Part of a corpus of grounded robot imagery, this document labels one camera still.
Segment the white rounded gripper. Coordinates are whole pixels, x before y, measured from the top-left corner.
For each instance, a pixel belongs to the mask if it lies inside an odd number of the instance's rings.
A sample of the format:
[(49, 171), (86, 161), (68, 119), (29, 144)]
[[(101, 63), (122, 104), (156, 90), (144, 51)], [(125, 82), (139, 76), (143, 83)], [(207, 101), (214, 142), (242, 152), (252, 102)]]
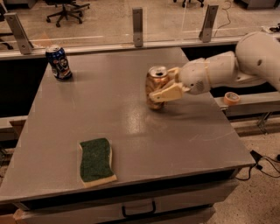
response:
[(200, 95), (210, 90), (207, 78), (207, 63), (203, 58), (187, 62), (184, 66), (174, 67), (168, 70), (171, 81), (183, 83), (173, 83), (168, 87), (161, 88), (149, 93), (153, 102), (170, 102), (183, 97), (188, 92), (191, 95)]

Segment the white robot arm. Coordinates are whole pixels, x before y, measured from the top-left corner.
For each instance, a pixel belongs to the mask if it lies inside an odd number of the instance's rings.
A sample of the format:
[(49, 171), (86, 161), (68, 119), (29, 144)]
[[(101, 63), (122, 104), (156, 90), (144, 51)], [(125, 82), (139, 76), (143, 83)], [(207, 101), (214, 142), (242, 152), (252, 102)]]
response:
[(191, 60), (164, 71), (166, 83), (147, 91), (155, 104), (174, 101), (184, 93), (200, 95), (217, 87), (251, 87), (268, 82), (280, 91), (280, 43), (269, 34), (251, 32), (234, 51)]

